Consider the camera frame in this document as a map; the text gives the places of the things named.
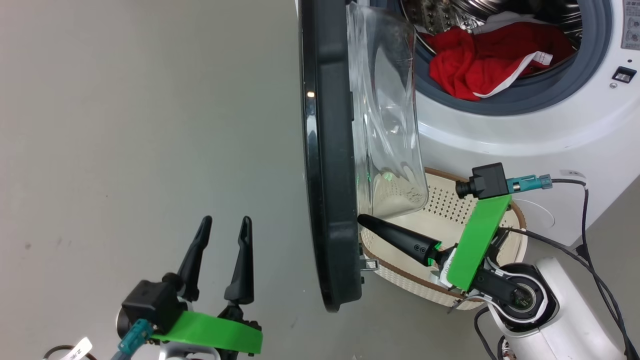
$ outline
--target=red garment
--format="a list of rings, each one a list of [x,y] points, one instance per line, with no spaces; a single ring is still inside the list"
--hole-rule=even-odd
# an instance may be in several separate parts
[[[515,22],[476,35],[456,26],[425,35],[436,51],[429,75],[453,97],[471,101],[491,96],[518,76],[552,66],[575,52],[558,27],[533,22]]]

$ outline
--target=sticker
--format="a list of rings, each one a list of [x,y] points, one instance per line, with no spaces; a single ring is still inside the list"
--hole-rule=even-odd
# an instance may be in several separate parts
[[[623,49],[640,50],[640,1],[624,0]]]
[[[60,360],[80,360],[91,350],[92,347],[93,345],[91,345],[91,341],[89,341],[89,338],[84,338],[80,340],[78,345],[76,345],[76,347],[74,347],[74,349],[71,350],[67,354],[67,356],[63,357]]]
[[[577,176],[586,179],[587,177],[579,171],[576,170],[560,170],[560,175],[562,176]]]
[[[455,249],[453,249],[453,251],[451,251],[451,255],[449,255],[449,258],[447,259],[447,261],[444,262],[444,265],[442,265],[442,270],[440,271],[440,282],[444,284],[444,286],[446,286],[447,288],[450,288],[451,286],[453,286],[453,284],[451,284],[447,280],[447,274],[449,273],[451,262],[453,262],[453,255],[456,254],[457,249],[458,248],[456,247]]]

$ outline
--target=beige woven basket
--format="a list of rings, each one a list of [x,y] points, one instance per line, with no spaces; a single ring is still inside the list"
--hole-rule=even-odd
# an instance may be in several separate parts
[[[440,240],[442,241],[441,249],[446,249],[460,239],[477,200],[469,197],[459,199],[456,195],[456,180],[464,181],[464,179],[430,168],[424,170],[429,185],[429,200],[426,206],[420,211],[388,221]],[[513,202],[511,209],[512,211],[507,211],[504,215],[500,225],[526,228],[524,216]],[[379,268],[375,271],[376,274],[386,280],[444,306],[453,306],[456,300],[462,299],[459,293],[447,291],[435,284],[435,278],[431,272],[437,270],[437,267],[420,265],[367,229],[363,229],[360,233],[360,241],[365,257],[378,260]],[[510,233],[498,253],[498,264],[521,262],[526,248],[526,236]],[[466,301],[458,309],[469,310],[482,303],[480,300]]]

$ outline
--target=washing machine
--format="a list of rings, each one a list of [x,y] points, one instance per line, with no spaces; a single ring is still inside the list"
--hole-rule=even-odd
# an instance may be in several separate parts
[[[432,34],[453,25],[472,28],[503,10],[542,13],[544,21],[558,25],[576,49],[573,56],[476,102],[455,99],[430,78],[436,54],[417,37],[415,101],[422,160],[426,167],[459,176],[499,161],[507,177],[585,178],[589,226],[640,173],[640,162],[633,160],[640,152],[640,79],[634,77],[640,65],[640,2],[529,1],[528,8],[511,3],[364,2]],[[355,231],[354,209],[344,193],[353,179],[334,176],[353,173],[344,3],[301,0],[299,11],[307,174],[315,179],[308,193],[316,260],[325,303],[339,307],[356,299],[360,290],[355,257],[345,255],[357,249],[348,241]],[[446,21],[433,21],[442,15],[448,16]],[[571,245],[580,235],[583,196],[579,186],[557,184],[514,199],[530,230]]]

